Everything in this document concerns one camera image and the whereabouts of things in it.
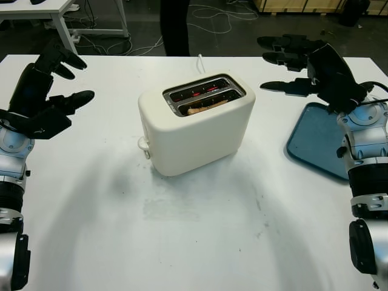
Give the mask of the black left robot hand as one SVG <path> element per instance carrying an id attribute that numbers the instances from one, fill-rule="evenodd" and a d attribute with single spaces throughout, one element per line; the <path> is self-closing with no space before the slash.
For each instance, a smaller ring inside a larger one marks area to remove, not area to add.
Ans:
<path id="1" fill-rule="evenodd" d="M 29 63 L 22 72 L 9 103 L 9 112 L 31 118 L 54 106 L 65 115 L 73 115 L 77 109 L 89 103 L 95 97 L 91 90 L 74 93 L 69 97 L 47 96 L 53 84 L 52 74 L 64 79 L 75 79 L 65 64 L 78 70 L 87 68 L 87 64 L 75 53 L 58 41 L 50 41 L 38 59 Z"/>

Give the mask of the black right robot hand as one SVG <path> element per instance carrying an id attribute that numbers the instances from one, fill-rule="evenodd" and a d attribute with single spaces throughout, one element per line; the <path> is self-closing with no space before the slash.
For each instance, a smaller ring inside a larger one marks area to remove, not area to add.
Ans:
<path id="1" fill-rule="evenodd" d="M 260 36 L 257 43 L 268 50 L 263 53 L 263 60 L 283 65 L 292 72 L 307 70 L 306 78 L 265 82 L 260 85 L 264 90 L 302 97 L 316 94 L 328 103 L 331 112 L 346 114 L 367 96 L 367 90 L 355 81 L 345 60 L 328 42 L 309 40 L 306 35 L 284 34 Z"/>

